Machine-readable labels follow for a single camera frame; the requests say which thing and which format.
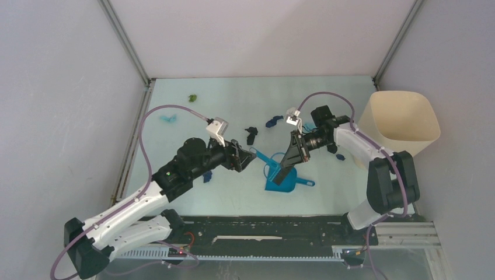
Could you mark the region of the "blue hand brush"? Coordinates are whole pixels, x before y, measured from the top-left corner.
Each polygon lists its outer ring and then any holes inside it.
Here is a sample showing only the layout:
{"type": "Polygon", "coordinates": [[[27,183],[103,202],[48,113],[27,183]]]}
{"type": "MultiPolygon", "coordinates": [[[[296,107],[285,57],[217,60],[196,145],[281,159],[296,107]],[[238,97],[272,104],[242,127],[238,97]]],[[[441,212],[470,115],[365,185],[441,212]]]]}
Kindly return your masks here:
{"type": "Polygon", "coordinates": [[[257,158],[260,159],[261,161],[263,161],[265,166],[267,166],[269,168],[267,172],[263,171],[263,174],[264,174],[265,178],[267,179],[267,181],[275,182],[275,178],[277,177],[277,175],[281,171],[282,167],[281,167],[280,163],[277,162],[274,158],[277,155],[285,155],[285,153],[284,152],[277,152],[277,153],[274,153],[271,157],[268,157],[254,147],[249,148],[249,151],[252,153],[255,153],[257,158]]]}

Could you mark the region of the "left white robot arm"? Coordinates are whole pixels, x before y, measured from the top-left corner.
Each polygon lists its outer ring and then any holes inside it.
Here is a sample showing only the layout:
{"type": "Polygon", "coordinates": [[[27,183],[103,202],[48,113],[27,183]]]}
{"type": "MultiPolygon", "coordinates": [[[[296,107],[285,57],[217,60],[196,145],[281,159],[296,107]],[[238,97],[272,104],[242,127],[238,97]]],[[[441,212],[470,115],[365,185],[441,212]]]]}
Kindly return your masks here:
{"type": "Polygon", "coordinates": [[[152,211],[165,207],[193,188],[193,181],[223,166],[244,171],[256,155],[240,147],[236,140],[223,145],[214,139],[205,143],[189,138],[174,158],[154,173],[144,186],[106,211],[81,221],[72,218],[64,225],[64,247],[80,279],[102,272],[120,253],[146,243],[167,239],[177,243],[184,226],[173,209],[166,209],[148,224],[136,222],[152,211]]]}

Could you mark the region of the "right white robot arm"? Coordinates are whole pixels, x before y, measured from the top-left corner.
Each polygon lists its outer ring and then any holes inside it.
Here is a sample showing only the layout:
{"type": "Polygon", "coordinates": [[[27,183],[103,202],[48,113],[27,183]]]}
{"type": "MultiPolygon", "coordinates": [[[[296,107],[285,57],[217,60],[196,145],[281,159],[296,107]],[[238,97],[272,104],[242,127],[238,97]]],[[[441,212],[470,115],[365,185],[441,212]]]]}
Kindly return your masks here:
{"type": "Polygon", "coordinates": [[[350,117],[336,117],[328,106],[314,109],[311,117],[316,128],[306,134],[300,129],[291,131],[288,149],[268,180],[279,186],[295,165],[308,162],[310,152],[324,146],[331,153],[336,153],[338,148],[347,149],[362,164],[367,164],[366,198],[344,215],[346,223],[339,229],[342,241],[356,243],[363,236],[363,228],[396,208],[407,213],[406,207],[420,198],[416,168],[409,152],[394,152],[379,146],[361,133],[350,117]]]}

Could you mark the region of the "blue paper scrap near left arm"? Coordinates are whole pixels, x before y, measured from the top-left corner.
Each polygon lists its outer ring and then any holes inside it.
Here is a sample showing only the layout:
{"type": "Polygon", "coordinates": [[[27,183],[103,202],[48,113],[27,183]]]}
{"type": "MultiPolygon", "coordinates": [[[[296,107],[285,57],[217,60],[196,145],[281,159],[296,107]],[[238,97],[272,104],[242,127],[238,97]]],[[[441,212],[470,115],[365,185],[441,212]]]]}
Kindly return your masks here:
{"type": "Polygon", "coordinates": [[[203,183],[209,183],[212,179],[212,171],[203,174],[203,183]]]}

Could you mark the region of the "blue dustpan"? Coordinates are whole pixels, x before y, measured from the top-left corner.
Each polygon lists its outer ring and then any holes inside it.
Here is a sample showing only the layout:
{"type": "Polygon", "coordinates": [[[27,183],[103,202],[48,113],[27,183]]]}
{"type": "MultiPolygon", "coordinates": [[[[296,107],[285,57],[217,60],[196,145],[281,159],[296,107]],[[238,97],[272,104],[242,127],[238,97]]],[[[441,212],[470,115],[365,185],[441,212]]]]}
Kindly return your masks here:
{"type": "Polygon", "coordinates": [[[297,184],[309,187],[313,187],[316,185],[316,183],[312,180],[299,177],[297,169],[293,168],[286,176],[286,178],[280,183],[280,185],[277,185],[273,181],[270,181],[268,178],[266,178],[264,190],[280,193],[290,193],[295,190],[297,184]]]}

